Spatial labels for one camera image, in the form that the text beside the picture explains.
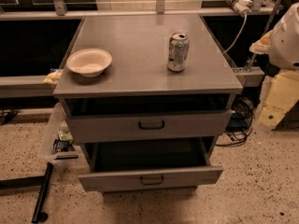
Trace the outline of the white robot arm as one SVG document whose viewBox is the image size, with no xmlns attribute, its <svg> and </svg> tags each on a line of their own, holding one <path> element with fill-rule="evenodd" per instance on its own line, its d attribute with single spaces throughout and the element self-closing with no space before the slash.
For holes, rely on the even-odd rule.
<svg viewBox="0 0 299 224">
<path fill-rule="evenodd" d="M 249 50 L 267 54 L 269 62 L 280 69 L 262 89 L 258 122 L 276 128 L 299 101 L 299 3 L 290 6 L 275 27 L 253 43 Z"/>
</svg>

